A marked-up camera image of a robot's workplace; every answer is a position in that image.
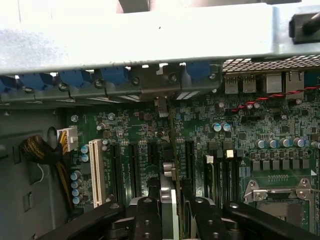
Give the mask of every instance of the perforated metal panel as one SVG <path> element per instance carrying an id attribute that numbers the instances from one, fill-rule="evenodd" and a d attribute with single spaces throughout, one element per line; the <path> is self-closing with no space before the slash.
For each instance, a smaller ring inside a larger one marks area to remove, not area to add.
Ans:
<path id="1" fill-rule="evenodd" d="M 258 61 L 251 58 L 229 59 L 223 63 L 225 73 L 301 70 L 320 67 L 320 55 L 292 56 L 287 59 Z"/>

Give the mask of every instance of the white pci slot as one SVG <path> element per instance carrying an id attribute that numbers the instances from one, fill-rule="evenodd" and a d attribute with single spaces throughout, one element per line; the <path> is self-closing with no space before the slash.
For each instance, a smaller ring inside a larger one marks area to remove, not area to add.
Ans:
<path id="1" fill-rule="evenodd" d="M 105 171 L 101 147 L 101 139 L 89 141 L 93 206 L 95 208 L 106 202 Z"/>

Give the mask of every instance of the white connector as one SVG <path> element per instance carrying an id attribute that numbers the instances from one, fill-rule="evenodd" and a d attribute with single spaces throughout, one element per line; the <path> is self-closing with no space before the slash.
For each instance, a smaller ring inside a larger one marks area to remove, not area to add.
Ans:
<path id="1" fill-rule="evenodd" d="M 67 152 L 71 152 L 78 148 L 78 129 L 76 127 L 69 127 L 64 129 L 59 129 L 56 131 L 57 138 L 59 139 L 60 134 L 66 132 L 66 142 L 68 146 Z"/>
<path id="2" fill-rule="evenodd" d="M 102 152 L 102 140 L 89 141 L 93 207 L 106 202 L 105 170 Z"/>

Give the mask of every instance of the cable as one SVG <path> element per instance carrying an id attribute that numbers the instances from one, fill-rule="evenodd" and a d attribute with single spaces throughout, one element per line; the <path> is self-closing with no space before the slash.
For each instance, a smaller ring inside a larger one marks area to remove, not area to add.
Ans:
<path id="1" fill-rule="evenodd" d="M 282 98 L 286 95 L 292 95 L 292 94 L 299 94 L 302 92 L 306 92 L 306 91 L 310 91 L 310 90 L 314 90 L 314 89 L 319 89 L 320 88 L 320 84 L 317 84 L 315 86 L 307 86 L 304 89 L 299 89 L 299 90 L 295 90 L 295 91 L 289 91 L 289 92 L 282 92 L 282 93 L 275 93 L 275 94 L 271 94 L 269 96 L 265 96 L 265 97 L 258 97 L 257 99 L 253 100 L 253 101 L 248 101 L 245 104 L 240 104 L 238 105 L 237 108 L 233 108 L 231 111 L 233 113 L 237 113 L 240 109 L 244 109 L 247 105 L 249 104 L 255 104 L 258 101 L 266 101 L 272 98 Z"/>

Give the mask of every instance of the white power connector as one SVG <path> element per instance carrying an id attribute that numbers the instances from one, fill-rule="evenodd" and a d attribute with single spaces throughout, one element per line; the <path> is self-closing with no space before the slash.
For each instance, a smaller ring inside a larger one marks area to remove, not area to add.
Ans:
<path id="1" fill-rule="evenodd" d="M 76 127 L 68 127 L 59 129 L 56 131 L 57 138 L 59 139 L 60 134 L 66 131 L 66 142 L 68 146 L 67 152 L 71 152 L 78 148 L 78 129 Z"/>

